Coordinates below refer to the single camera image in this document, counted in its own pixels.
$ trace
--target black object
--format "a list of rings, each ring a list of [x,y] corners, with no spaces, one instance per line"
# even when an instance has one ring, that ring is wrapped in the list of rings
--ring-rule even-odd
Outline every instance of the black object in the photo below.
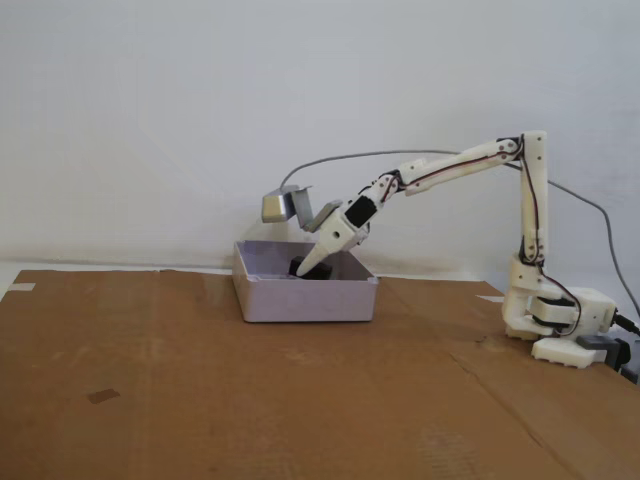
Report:
[[[616,365],[613,369],[618,371],[622,365],[629,363],[629,360],[631,360],[631,347],[627,342],[620,338],[616,338],[615,340],[620,344],[620,353],[618,353],[618,359],[616,360]]]
[[[607,357],[604,363],[616,372],[631,360],[629,344],[619,338],[614,339],[605,335],[580,335],[576,338],[576,343],[585,350],[606,350]]]
[[[296,272],[298,271],[298,267],[300,266],[303,260],[304,260],[304,257],[296,257],[293,260],[291,260],[291,263],[289,264],[289,275],[293,275],[294,277],[297,277]],[[302,277],[298,277],[298,278],[302,278],[304,280],[329,280],[329,277],[331,277],[332,270],[333,270],[333,267],[331,267],[330,265],[327,265],[326,263],[321,262],[315,267],[313,267],[311,270],[309,270]]]
[[[533,321],[536,322],[538,325],[542,325],[543,327],[551,327],[551,328],[567,328],[569,326],[568,323],[560,323],[560,322],[547,322],[545,320],[542,320],[539,317],[536,317],[535,315],[531,315],[533,317]]]
[[[360,228],[367,223],[377,211],[378,209],[376,208],[376,204],[373,203],[373,200],[368,197],[360,197],[344,212],[344,215],[353,226]]]

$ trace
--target brown cardboard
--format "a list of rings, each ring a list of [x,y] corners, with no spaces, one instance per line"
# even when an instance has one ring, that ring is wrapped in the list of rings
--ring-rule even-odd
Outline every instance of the brown cardboard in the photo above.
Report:
[[[358,324],[249,324],[231,277],[22,272],[0,478],[639,478],[640,396],[535,361],[485,283],[382,279]]]

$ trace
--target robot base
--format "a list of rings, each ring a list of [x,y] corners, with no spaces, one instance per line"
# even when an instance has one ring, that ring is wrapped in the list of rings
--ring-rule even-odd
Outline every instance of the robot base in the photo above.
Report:
[[[605,350],[587,350],[572,340],[543,338],[533,344],[531,355],[536,360],[562,363],[565,366],[586,368],[594,362],[604,362]]]

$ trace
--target white wall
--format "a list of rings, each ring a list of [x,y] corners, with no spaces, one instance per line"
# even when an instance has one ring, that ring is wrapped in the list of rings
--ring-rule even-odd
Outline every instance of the white wall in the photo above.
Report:
[[[550,177],[610,210],[640,290],[639,15],[634,0],[2,0],[0,257],[228,265],[234,240],[287,235],[260,225],[260,201],[299,163],[540,128]],[[319,208],[401,160],[294,179]],[[358,251],[386,271],[503,271],[518,205],[504,168],[396,197]],[[557,191],[550,205],[550,271],[610,275],[600,214]]]

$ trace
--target cardboard sheet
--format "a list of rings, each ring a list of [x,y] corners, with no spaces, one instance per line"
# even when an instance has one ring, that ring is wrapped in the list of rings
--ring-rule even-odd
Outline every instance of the cardboard sheet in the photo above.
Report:
[[[231,277],[23,272],[0,478],[640,478],[640,392],[535,361],[478,282],[382,279],[358,324],[247,324]]]

